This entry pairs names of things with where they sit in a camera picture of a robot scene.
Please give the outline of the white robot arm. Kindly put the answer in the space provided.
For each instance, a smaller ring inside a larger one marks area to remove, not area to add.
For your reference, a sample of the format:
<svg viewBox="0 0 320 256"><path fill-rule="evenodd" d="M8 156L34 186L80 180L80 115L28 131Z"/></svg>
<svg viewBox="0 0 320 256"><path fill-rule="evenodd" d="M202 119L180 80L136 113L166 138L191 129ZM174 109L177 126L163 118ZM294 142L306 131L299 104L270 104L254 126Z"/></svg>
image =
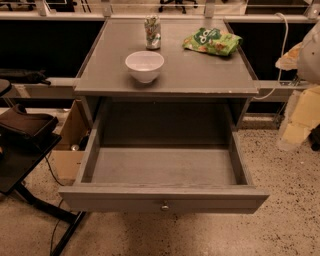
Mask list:
<svg viewBox="0 0 320 256"><path fill-rule="evenodd" d="M277 146L289 151L299 147L320 124L320 22L275 66L285 71L296 69L298 77L311 84L302 92L294 91L287 103Z"/></svg>

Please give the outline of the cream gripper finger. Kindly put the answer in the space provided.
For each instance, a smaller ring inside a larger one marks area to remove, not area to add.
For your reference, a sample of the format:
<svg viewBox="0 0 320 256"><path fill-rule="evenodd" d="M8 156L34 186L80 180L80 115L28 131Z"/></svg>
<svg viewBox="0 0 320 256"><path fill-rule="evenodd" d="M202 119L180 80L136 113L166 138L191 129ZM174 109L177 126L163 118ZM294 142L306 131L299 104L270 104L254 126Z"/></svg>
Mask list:
<svg viewBox="0 0 320 256"><path fill-rule="evenodd" d="M297 60L300 52L302 43L298 43L293 46L288 52L280 57L275 66L278 69L289 71L297 68Z"/></svg>
<svg viewBox="0 0 320 256"><path fill-rule="evenodd" d="M277 146L284 151L298 148L320 124L320 86L294 90L279 128Z"/></svg>

